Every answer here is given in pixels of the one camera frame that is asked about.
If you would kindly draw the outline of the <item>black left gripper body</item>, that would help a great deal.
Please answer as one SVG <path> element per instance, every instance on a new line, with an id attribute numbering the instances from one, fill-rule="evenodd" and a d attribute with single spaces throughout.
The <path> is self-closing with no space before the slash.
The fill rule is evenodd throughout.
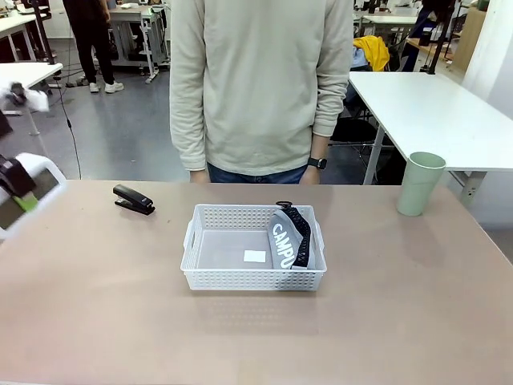
<path id="1" fill-rule="evenodd" d="M 33 192 L 36 184 L 18 160 L 0 156 L 0 187 L 11 196 L 24 197 Z"/>

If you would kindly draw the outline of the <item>white rectangular box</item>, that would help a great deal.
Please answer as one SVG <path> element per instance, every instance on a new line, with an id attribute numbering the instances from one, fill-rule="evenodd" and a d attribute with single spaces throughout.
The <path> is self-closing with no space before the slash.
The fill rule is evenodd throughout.
<path id="1" fill-rule="evenodd" d="M 35 218 L 67 189 L 66 177 L 45 156 L 24 152 L 11 158 L 18 160 L 34 179 L 36 188 L 33 193 L 38 198 L 38 206 L 33 211 L 23 212 L 0 187 L 0 244 L 13 237 L 24 224 Z"/>

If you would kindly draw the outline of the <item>black stapler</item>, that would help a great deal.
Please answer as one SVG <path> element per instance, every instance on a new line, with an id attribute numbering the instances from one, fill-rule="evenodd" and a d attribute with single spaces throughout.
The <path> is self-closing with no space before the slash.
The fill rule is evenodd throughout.
<path id="1" fill-rule="evenodd" d="M 122 184 L 117 184 L 113 188 L 113 193 L 117 196 L 115 204 L 119 207 L 145 216 L 149 216 L 156 209 L 152 199 Z"/>

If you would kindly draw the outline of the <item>person's left forearm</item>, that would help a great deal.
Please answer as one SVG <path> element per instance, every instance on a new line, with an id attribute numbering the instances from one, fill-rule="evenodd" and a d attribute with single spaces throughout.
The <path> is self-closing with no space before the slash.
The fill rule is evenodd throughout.
<path id="1" fill-rule="evenodd" d="M 314 159 L 325 158 L 329 139 L 337 125 L 338 116 L 343 111 L 344 90 L 326 88 L 318 92 L 310 150 L 310 156 Z"/>

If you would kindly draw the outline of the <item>white perforated plastic basket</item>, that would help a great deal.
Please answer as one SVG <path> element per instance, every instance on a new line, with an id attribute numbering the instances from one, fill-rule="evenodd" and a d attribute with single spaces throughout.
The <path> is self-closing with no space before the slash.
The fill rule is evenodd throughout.
<path id="1" fill-rule="evenodd" d="M 268 225 L 274 205 L 209 205 L 194 208 L 184 238 L 181 270 L 191 290 L 315 291 L 327 270 L 324 240 L 310 205 L 296 208 L 312 229 L 315 265 L 274 269 Z M 266 263 L 243 261 L 245 250 L 264 250 Z"/>

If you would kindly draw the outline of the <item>person's left hand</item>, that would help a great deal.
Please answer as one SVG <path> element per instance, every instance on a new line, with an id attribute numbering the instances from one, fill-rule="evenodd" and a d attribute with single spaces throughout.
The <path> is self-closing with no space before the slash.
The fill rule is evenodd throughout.
<path id="1" fill-rule="evenodd" d="M 320 184 L 320 170 L 309 166 L 303 173 L 299 184 L 315 185 Z"/>

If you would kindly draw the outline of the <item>white table with slanted legs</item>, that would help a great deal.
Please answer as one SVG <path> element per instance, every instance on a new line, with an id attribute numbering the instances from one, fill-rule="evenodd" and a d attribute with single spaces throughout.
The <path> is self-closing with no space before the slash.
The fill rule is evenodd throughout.
<path id="1" fill-rule="evenodd" d="M 27 97 L 23 106 L 27 112 L 30 110 L 49 111 L 46 93 L 32 90 L 32 87 L 51 78 L 62 69 L 61 63 L 0 63 L 0 109 L 3 109 L 8 103 L 7 95 L 10 93 L 12 84 L 20 83 Z"/>

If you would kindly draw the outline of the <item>black stand pole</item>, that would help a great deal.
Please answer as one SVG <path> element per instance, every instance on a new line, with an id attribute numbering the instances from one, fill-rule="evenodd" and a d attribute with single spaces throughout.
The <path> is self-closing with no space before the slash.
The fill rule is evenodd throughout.
<path id="1" fill-rule="evenodd" d="M 444 10 L 442 12 L 442 16 L 443 16 L 442 32 L 438 38 L 438 41 L 436 44 L 436 50 L 434 52 L 429 69 L 427 71 L 428 75 L 434 75 L 436 72 L 436 66 L 438 63 L 438 59 L 442 52 L 442 46 L 443 46 L 443 43 L 445 42 L 445 38 L 447 35 L 447 31 L 449 29 L 452 14 L 454 13 L 454 5 L 456 3 L 456 0 L 444 0 L 444 1 L 446 3 L 446 10 Z"/>
<path id="2" fill-rule="evenodd" d="M 39 43 L 39 51 L 41 59 L 49 64 L 55 64 L 55 59 L 50 48 L 44 22 L 51 20 L 52 13 L 48 0 L 30 0 L 36 17 L 36 36 Z"/>

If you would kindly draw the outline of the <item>bystander in black clothes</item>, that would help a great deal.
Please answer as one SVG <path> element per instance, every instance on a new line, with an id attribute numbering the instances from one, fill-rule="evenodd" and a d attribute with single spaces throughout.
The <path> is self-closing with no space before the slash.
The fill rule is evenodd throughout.
<path id="1" fill-rule="evenodd" d="M 95 50 L 99 62 L 105 82 L 105 92 L 114 94 L 122 91 L 124 85 L 115 80 L 110 58 L 108 26 L 111 18 L 107 0 L 62 1 L 75 37 L 79 61 L 90 92 L 99 92 L 92 50 Z"/>

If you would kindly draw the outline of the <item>grey-legged workbench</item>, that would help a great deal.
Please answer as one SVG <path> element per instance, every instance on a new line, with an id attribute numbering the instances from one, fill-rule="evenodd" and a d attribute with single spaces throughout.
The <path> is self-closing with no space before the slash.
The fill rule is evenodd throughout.
<path id="1" fill-rule="evenodd" d="M 151 83 L 171 63 L 170 7 L 164 0 L 123 0 L 110 10 L 115 67 L 136 67 Z"/>

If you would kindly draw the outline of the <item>grey pouch with CAMPUS print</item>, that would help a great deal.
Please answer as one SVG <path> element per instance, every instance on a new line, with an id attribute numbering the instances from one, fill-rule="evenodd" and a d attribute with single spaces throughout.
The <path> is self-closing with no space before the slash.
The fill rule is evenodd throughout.
<path id="1" fill-rule="evenodd" d="M 312 270 L 314 252 L 312 229 L 299 210 L 289 201 L 277 202 L 269 219 L 268 236 L 275 270 Z"/>

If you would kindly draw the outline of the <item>person in beige sweater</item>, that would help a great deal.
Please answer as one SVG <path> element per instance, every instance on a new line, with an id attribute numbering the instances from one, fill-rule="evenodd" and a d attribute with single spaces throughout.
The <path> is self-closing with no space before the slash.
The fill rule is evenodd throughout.
<path id="1" fill-rule="evenodd" d="M 352 1 L 172 0 L 171 14 L 170 95 L 202 95 L 210 183 L 299 184 L 319 90 L 346 96 Z"/>

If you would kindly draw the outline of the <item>pale green plastic cup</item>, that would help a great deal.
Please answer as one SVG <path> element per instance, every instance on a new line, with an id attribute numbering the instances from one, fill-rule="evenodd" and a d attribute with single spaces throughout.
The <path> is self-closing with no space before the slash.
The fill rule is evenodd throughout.
<path id="1" fill-rule="evenodd" d="M 422 215 L 430 195 L 446 168 L 446 161 L 431 152 L 413 152 L 408 157 L 397 211 L 404 216 Z"/>

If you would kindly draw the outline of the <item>large white side table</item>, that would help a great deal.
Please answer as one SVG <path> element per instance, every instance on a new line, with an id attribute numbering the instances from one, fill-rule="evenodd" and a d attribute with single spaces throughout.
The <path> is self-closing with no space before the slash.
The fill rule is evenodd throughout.
<path id="1" fill-rule="evenodd" d="M 513 172 L 513 150 L 504 149 L 513 144 L 513 120 L 461 85 L 421 72 L 353 71 L 349 81 L 378 122 L 364 184 L 373 181 L 385 136 L 404 158 L 441 156 L 463 184 L 465 205 L 486 174 Z"/>

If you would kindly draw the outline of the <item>wooden cabinet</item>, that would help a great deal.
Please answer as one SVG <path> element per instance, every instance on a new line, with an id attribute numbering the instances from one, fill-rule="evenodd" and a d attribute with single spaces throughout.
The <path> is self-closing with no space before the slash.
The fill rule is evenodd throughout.
<path id="1" fill-rule="evenodd" d="M 471 7 L 467 12 L 466 21 L 454 53 L 451 67 L 460 73 L 465 73 L 474 54 L 484 20 L 486 11 Z"/>

